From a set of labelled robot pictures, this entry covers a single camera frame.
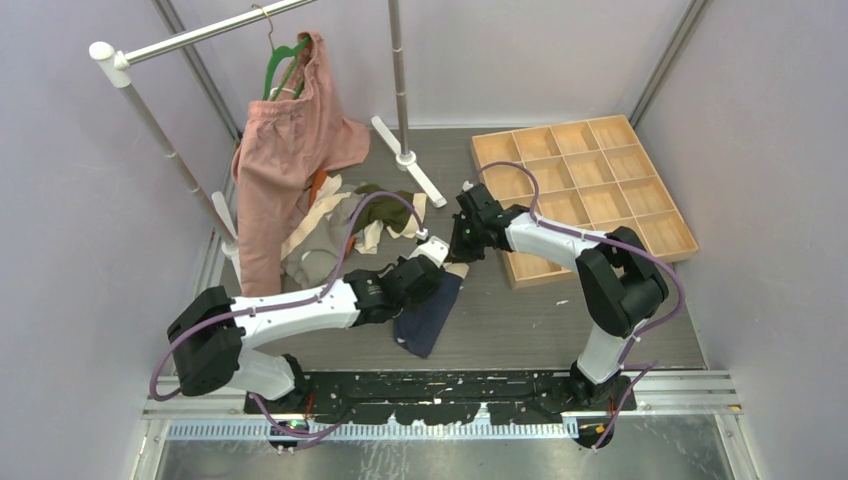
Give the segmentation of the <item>navy underwear cream waistband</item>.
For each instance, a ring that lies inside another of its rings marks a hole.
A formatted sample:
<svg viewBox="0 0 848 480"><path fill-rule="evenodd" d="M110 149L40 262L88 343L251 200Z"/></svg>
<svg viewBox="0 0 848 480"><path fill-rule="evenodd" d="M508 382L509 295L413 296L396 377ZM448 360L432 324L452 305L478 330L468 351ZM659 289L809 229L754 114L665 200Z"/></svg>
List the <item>navy underwear cream waistband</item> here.
<svg viewBox="0 0 848 480"><path fill-rule="evenodd" d="M422 359L431 355L468 271L468 264L448 264L435 294L394 319L393 338L400 347Z"/></svg>

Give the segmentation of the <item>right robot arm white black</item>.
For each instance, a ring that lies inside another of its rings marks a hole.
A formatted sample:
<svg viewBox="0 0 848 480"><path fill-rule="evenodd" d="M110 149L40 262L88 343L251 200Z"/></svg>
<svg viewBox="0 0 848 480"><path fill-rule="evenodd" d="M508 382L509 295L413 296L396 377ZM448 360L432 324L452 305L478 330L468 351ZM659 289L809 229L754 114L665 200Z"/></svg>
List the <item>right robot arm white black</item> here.
<svg viewBox="0 0 848 480"><path fill-rule="evenodd" d="M465 183L457 201L452 261L482 260L492 248L539 257L577 274L594 325L572 364L568 388L580 407L600 407L611 395L634 330L669 295L639 236L628 227L603 233L550 222L523 205L505 208L483 184Z"/></svg>

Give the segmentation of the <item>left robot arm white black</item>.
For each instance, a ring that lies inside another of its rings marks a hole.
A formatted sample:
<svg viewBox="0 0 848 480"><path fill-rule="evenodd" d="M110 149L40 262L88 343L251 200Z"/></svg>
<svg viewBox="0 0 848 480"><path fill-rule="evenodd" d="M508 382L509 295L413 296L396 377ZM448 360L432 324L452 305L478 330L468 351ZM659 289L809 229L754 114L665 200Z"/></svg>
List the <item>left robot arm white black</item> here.
<svg viewBox="0 0 848 480"><path fill-rule="evenodd" d="M316 288L269 297L230 297L222 286L198 295L167 329L168 354L186 397L222 387L254 393L284 413L300 410L307 387L292 356L260 347L326 329L384 323L436 293L444 270L426 256L382 270L353 270Z"/></svg>

